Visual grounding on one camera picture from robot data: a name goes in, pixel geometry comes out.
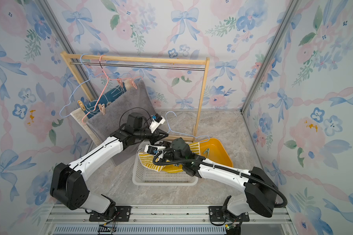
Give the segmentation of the teal clothespin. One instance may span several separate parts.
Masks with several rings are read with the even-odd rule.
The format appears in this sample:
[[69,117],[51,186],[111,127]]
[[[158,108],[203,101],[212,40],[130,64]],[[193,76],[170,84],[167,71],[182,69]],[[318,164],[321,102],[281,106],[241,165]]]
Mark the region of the teal clothespin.
[[207,148],[204,152],[203,152],[203,156],[208,158],[210,154],[210,148]]

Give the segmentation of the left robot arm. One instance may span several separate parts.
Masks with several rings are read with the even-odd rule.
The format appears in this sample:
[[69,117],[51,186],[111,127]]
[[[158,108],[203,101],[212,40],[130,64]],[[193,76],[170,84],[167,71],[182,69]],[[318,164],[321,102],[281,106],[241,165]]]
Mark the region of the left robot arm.
[[153,145],[166,138],[168,133],[158,129],[165,120],[159,114],[149,118],[137,112],[129,114],[127,122],[98,147],[67,165],[60,163],[55,167],[50,195],[70,210],[84,209],[103,220],[112,220],[117,214],[116,203],[107,196],[92,193],[86,181],[100,166],[128,147],[143,141]]

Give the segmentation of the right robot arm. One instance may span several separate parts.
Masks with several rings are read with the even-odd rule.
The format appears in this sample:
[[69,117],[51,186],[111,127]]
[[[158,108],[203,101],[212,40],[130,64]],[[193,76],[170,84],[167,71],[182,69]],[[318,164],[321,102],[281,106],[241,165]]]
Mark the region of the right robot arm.
[[153,156],[152,163],[156,166],[181,165],[189,176],[214,180],[239,190],[240,195],[228,196],[221,207],[224,222],[241,223],[243,215],[251,211],[271,218],[275,208],[288,204],[286,196],[262,169],[245,170],[218,164],[192,152],[182,138],[148,145],[145,152]]

